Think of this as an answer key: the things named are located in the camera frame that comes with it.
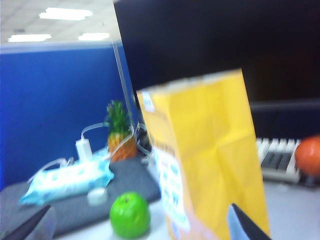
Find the label on bag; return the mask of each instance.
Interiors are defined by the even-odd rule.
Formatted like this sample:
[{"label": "label on bag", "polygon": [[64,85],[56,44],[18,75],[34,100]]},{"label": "label on bag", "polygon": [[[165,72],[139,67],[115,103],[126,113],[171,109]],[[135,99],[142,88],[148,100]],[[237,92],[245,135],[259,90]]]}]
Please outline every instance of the label on bag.
[{"label": "label on bag", "polygon": [[178,160],[169,153],[153,147],[160,176],[161,197],[165,213],[185,231],[190,230],[190,223],[184,207],[184,194],[181,171]]},{"label": "label on bag", "polygon": [[142,92],[142,97],[143,97],[143,104],[145,107],[145,110],[148,112],[154,112],[155,111],[155,106],[152,103],[150,94],[147,91]]}]

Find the keyboard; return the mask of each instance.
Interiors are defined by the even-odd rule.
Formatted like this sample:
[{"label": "keyboard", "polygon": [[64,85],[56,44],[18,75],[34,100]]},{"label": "keyboard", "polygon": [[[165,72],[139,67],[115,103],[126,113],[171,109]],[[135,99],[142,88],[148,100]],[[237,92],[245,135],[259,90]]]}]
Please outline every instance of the keyboard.
[{"label": "keyboard", "polygon": [[256,145],[264,180],[297,184],[301,179],[296,166],[295,150],[300,139],[257,138]]}]

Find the desk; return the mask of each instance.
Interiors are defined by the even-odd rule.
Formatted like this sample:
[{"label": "desk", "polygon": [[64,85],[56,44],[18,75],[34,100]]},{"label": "desk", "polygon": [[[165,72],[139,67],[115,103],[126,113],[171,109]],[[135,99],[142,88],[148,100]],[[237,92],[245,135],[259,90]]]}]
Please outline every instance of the desk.
[{"label": "desk", "polygon": [[[273,240],[320,240],[320,188],[265,182],[269,223]],[[150,205],[150,231],[139,240],[169,240],[161,201]],[[110,221],[102,221],[55,240],[120,240]]]}]

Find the keyboard key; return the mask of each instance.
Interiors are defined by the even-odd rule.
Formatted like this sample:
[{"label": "keyboard key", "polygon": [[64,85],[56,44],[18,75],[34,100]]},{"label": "keyboard key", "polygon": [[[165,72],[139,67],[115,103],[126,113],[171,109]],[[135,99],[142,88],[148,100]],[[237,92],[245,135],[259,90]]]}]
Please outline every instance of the keyboard key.
[{"label": "keyboard key", "polygon": [[272,158],[273,158],[274,155],[275,155],[274,152],[268,151],[268,152],[266,153],[266,155],[265,155],[262,163],[261,163],[261,167],[262,167],[262,168],[267,168],[267,167],[269,166],[269,164],[270,164],[270,162],[271,162],[271,160],[272,160]]},{"label": "keyboard key", "polygon": [[268,166],[270,169],[277,169],[282,158],[283,154],[281,152],[276,152],[271,159],[271,162]]},{"label": "keyboard key", "polygon": [[288,167],[291,155],[292,155],[292,153],[285,152],[282,155],[282,158],[280,160],[280,163],[279,163],[279,166],[278,166],[277,169],[285,171],[287,169],[287,167]]}]

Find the pineapple leaves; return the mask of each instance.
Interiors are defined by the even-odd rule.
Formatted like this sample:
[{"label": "pineapple leaves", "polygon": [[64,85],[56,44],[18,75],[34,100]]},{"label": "pineapple leaves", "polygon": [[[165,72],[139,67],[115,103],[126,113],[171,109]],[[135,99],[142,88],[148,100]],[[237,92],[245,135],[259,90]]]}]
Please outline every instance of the pineapple leaves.
[{"label": "pineapple leaves", "polygon": [[129,133],[129,121],[128,114],[124,110],[121,101],[112,101],[108,104],[107,117],[105,123],[109,124],[111,134],[128,134]]}]

